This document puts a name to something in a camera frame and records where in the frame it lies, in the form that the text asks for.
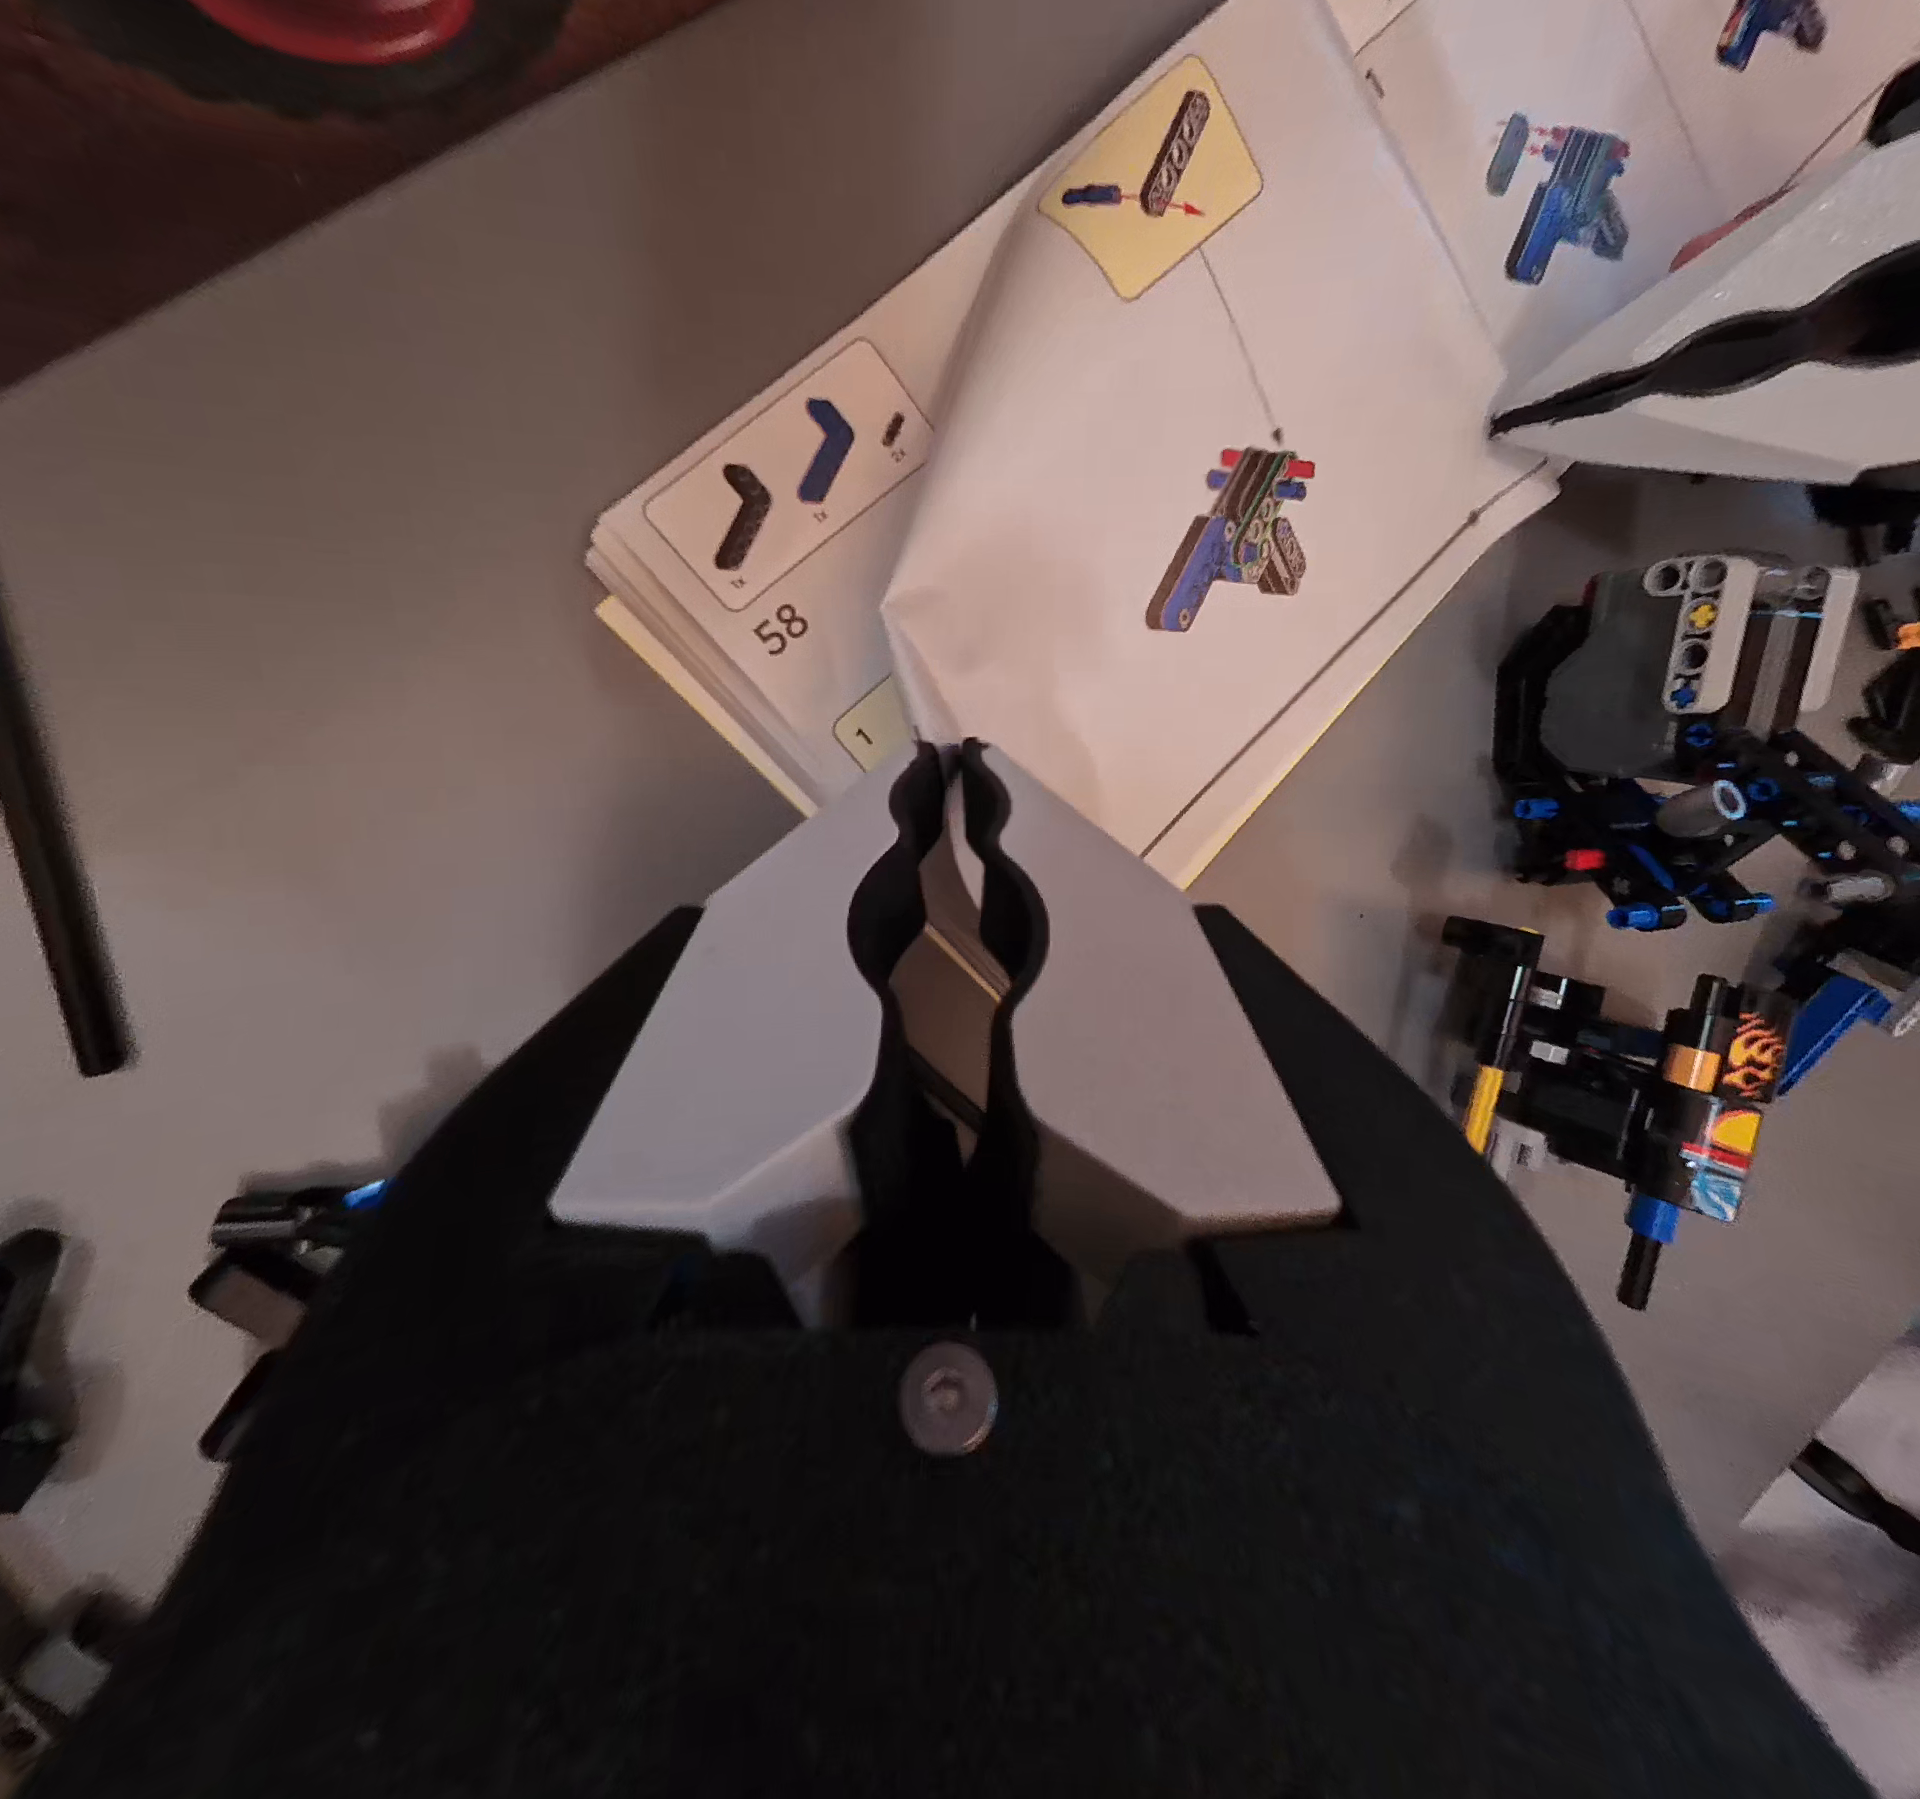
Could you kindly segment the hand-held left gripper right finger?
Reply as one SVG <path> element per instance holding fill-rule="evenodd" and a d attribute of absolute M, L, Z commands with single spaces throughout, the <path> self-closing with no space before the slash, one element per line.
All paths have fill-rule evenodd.
<path fill-rule="evenodd" d="M 1070 1331 L 1141 1258 L 1331 1225 L 1196 906 L 999 748 L 962 746 L 960 806 L 1005 971 L 967 1174 L 973 1325 Z"/>

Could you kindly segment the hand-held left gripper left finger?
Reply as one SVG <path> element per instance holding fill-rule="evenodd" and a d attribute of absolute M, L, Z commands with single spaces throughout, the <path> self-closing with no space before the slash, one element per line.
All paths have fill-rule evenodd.
<path fill-rule="evenodd" d="M 706 900 L 546 1200 L 559 1225 L 748 1252 L 802 1321 L 851 1321 L 851 1124 L 946 809 L 919 741 Z"/>

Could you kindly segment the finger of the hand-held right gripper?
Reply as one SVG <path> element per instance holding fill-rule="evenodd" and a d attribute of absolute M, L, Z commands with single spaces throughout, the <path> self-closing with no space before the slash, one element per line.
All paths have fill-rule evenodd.
<path fill-rule="evenodd" d="M 1505 439 L 1556 460 L 1850 484 L 1918 456 L 1918 362 L 1803 362 L 1716 394 L 1658 394 L 1650 364 L 1537 372 L 1501 391 Z"/>
<path fill-rule="evenodd" d="M 1651 393 L 1716 394 L 1803 362 L 1918 362 L 1916 154 L 1916 134 L 1862 140 L 1505 386 L 1628 362 Z"/>

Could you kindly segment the lego instruction booklet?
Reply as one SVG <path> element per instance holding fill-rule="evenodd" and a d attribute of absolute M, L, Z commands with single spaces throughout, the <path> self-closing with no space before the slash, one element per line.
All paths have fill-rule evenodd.
<path fill-rule="evenodd" d="M 1556 494 L 1508 375 L 1837 150 L 1916 0 L 1226 0 L 595 524 L 807 816 L 1004 746 L 1188 884 Z"/>

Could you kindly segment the partly built lego model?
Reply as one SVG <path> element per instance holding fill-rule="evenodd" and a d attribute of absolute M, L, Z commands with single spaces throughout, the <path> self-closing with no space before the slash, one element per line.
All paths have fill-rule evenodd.
<path fill-rule="evenodd" d="M 1758 983 L 1706 971 L 1663 1024 L 1609 1015 L 1534 928 L 1443 923 L 1463 1132 L 1502 1176 L 1558 1162 L 1618 1184 L 1631 1310 L 1688 1219 L 1738 1219 L 1778 1094 L 1859 1026 L 1916 1030 L 1916 606 L 1859 595 L 1873 530 L 1916 545 L 1916 494 L 1815 506 L 1844 518 L 1847 563 L 1696 550 L 1609 570 L 1496 673 L 1518 882 L 1594 888 L 1634 937 L 1748 925 L 1775 900 L 1738 869 L 1783 844 L 1822 909 Z"/>

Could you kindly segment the black lego beam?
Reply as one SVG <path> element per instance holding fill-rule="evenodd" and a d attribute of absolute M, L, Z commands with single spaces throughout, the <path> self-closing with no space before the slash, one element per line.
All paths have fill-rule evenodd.
<path fill-rule="evenodd" d="M 2 1243 L 2 1517 L 21 1514 L 74 1435 L 70 1403 L 36 1369 L 63 1237 L 30 1227 Z"/>

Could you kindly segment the lego set box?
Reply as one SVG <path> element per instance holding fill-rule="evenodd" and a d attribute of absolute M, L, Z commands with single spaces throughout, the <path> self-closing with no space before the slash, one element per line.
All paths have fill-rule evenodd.
<path fill-rule="evenodd" d="M 729 0 L 5 0 L 5 386 Z"/>

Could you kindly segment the long black rod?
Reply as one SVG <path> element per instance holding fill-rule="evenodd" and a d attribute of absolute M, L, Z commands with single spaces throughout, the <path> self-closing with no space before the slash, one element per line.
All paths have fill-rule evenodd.
<path fill-rule="evenodd" d="M 2 818 L 77 1072 L 132 1061 L 130 1024 L 33 688 L 2 606 Z"/>

